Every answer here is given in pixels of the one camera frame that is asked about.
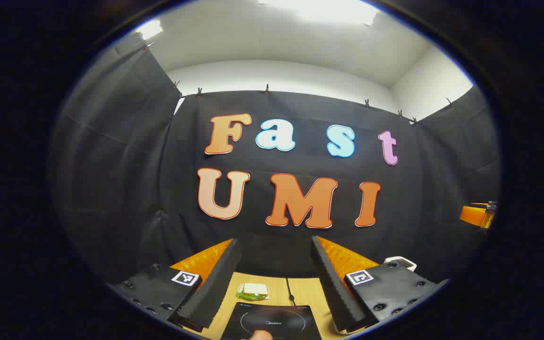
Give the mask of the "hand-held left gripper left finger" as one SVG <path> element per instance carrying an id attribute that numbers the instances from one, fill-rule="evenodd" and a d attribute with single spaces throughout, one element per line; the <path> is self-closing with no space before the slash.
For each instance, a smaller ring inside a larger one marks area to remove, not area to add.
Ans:
<path id="1" fill-rule="evenodd" d="M 239 240 L 231 238 L 174 265 L 151 264 L 109 288 L 165 325 L 202 332 L 217 315 L 240 259 Z"/>

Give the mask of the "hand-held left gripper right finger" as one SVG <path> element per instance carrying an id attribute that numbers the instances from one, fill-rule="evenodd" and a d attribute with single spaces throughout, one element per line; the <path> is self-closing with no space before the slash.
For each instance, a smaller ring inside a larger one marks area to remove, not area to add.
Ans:
<path id="1" fill-rule="evenodd" d="M 397 318 L 443 289 L 416 273 L 401 257 L 378 264 L 319 236 L 311 237 L 311 258 L 338 331 L 353 333 Z"/>

